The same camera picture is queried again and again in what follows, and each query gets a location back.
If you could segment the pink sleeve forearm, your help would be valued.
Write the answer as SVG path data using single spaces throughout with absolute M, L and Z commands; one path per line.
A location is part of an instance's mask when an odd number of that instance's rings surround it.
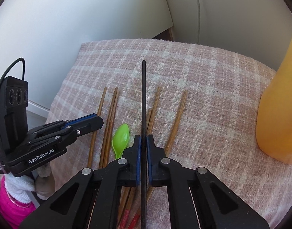
M 0 214 L 10 227 L 18 228 L 23 220 L 35 210 L 36 207 L 33 202 L 23 204 L 12 198 L 6 191 L 4 177 L 2 177 L 0 184 Z

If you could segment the left hand white glove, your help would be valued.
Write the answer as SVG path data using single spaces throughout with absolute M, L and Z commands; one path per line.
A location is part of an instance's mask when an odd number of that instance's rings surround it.
M 55 192 L 55 180 L 50 163 L 37 168 L 38 176 L 34 181 L 26 175 L 14 177 L 12 173 L 4 175 L 4 184 L 7 193 L 16 201 L 29 204 L 32 200 L 29 192 L 35 192 L 42 199 L 47 200 Z

